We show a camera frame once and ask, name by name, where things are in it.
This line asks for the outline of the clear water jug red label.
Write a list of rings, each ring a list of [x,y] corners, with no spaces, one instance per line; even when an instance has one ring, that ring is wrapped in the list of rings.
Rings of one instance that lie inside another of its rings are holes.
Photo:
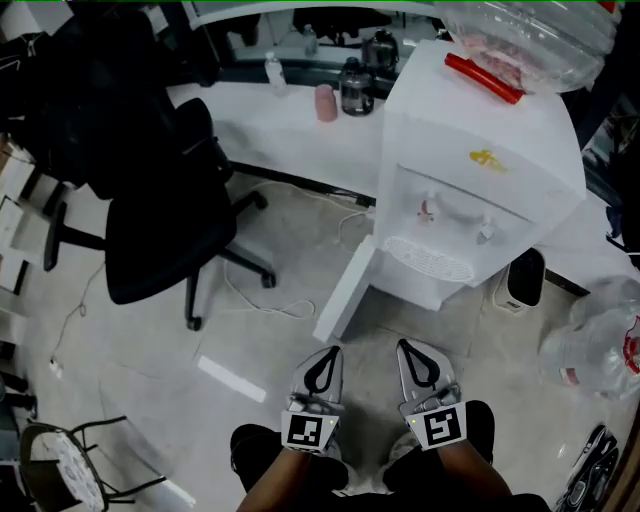
[[[560,0],[438,1],[435,8],[475,65],[515,89],[558,94],[593,85],[624,9]]]

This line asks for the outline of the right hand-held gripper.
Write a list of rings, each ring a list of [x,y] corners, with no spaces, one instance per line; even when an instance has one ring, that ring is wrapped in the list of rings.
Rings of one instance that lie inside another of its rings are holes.
[[[404,402],[399,411],[422,450],[467,438],[466,403],[449,358],[427,343],[400,339],[397,344]]]

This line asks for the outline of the person's left forearm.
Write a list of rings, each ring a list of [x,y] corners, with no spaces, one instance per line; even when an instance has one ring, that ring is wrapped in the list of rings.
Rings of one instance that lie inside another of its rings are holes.
[[[311,460],[310,453],[283,448],[237,512],[288,512],[300,494]]]

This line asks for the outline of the white black space heater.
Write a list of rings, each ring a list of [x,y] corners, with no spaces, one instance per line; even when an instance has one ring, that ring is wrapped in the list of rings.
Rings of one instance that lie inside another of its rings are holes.
[[[530,248],[513,260],[502,273],[493,292],[493,305],[521,315],[540,303],[546,272],[544,256]]]

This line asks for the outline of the round black metal chair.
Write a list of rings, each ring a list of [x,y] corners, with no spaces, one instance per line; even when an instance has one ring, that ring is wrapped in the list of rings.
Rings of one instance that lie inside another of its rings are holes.
[[[86,431],[126,421],[125,416],[81,424],[71,430],[46,423],[30,422],[20,436],[19,469],[26,491],[41,512],[65,512],[78,505],[88,512],[108,512],[112,504],[133,504],[138,493],[163,484],[166,478],[118,490],[100,475],[90,457],[96,444],[89,445]],[[51,435],[52,454],[47,459],[33,456],[34,443]]]

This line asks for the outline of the patterned seat cushion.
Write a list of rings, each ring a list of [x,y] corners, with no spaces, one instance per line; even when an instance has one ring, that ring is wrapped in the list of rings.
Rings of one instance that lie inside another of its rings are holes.
[[[84,505],[88,512],[105,512],[97,473],[78,443],[57,427],[31,424],[20,441],[21,472],[41,512],[64,512]]]

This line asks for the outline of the black backpack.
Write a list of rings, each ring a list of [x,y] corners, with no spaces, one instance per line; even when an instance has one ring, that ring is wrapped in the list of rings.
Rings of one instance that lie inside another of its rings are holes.
[[[626,191],[621,204],[607,206],[605,212],[611,228],[607,240],[640,270],[640,189]]]

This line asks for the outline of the pink cup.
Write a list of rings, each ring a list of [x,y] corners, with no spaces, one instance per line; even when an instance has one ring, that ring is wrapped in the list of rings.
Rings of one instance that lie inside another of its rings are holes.
[[[329,84],[321,84],[315,88],[315,109],[317,119],[330,123],[337,119],[337,103],[334,90]]]

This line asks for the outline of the white water dispenser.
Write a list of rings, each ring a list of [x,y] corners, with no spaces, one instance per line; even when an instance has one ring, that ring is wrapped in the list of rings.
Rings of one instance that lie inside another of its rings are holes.
[[[556,94],[508,103],[420,42],[384,105],[372,285],[427,310],[483,283],[585,199],[571,118]]]

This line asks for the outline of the person's black shorts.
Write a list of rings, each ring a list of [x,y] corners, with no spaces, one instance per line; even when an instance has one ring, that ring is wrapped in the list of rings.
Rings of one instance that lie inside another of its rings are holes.
[[[493,412],[486,403],[473,400],[467,402],[466,414],[466,440],[492,466]],[[234,431],[230,441],[230,462],[246,494],[283,448],[279,433],[261,425],[246,424]],[[486,510],[504,499],[487,504],[470,501],[463,494],[463,488],[447,475],[437,449],[424,451],[416,447],[389,463],[382,472],[386,493],[352,496],[334,493],[326,486],[319,466],[321,456],[311,454],[303,487],[288,512],[473,512],[475,509]]]

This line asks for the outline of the black office chair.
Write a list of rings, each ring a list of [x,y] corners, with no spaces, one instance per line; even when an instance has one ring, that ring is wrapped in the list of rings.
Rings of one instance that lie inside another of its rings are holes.
[[[71,18],[55,33],[0,43],[0,133],[58,181],[88,186],[108,202],[103,236],[51,217],[44,267],[62,244],[105,256],[111,300],[125,305],[186,286],[192,331],[200,269],[220,257],[276,284],[272,270],[233,251],[238,216],[266,208],[253,191],[231,200],[232,167],[200,99],[174,105],[149,18]]]

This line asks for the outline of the person's white shoe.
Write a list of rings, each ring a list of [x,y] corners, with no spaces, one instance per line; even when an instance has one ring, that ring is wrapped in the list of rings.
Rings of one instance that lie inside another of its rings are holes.
[[[388,456],[388,462],[394,463],[398,459],[410,453],[416,447],[420,447],[420,443],[416,437],[411,432],[403,434],[392,445]]]
[[[321,475],[326,486],[334,493],[346,493],[352,480],[353,468],[344,462],[341,449],[332,441],[319,459]]]

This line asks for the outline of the person's right forearm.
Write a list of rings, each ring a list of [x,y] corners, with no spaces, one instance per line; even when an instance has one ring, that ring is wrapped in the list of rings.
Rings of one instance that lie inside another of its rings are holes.
[[[437,449],[447,475],[474,503],[487,504],[512,495],[505,480],[468,441]]]

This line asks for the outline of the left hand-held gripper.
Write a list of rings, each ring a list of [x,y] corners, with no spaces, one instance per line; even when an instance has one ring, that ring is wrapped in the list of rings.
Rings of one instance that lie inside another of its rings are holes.
[[[317,351],[296,367],[291,383],[294,394],[281,413],[283,447],[308,453],[327,450],[345,411],[339,404],[343,372],[344,356],[338,346]]]

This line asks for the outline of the person's right white shoe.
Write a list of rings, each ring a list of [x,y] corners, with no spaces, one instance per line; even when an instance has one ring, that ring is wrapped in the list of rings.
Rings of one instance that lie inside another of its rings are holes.
[[[410,453],[416,447],[420,447],[420,443],[416,437],[411,432],[403,434],[392,445],[388,456],[388,462],[394,463],[398,459]]]

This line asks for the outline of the person's left white shoe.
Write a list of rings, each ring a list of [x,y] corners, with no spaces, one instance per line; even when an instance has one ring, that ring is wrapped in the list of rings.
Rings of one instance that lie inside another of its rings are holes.
[[[346,493],[352,480],[353,468],[344,462],[341,449],[332,441],[319,459],[321,475],[326,486],[334,493]]]

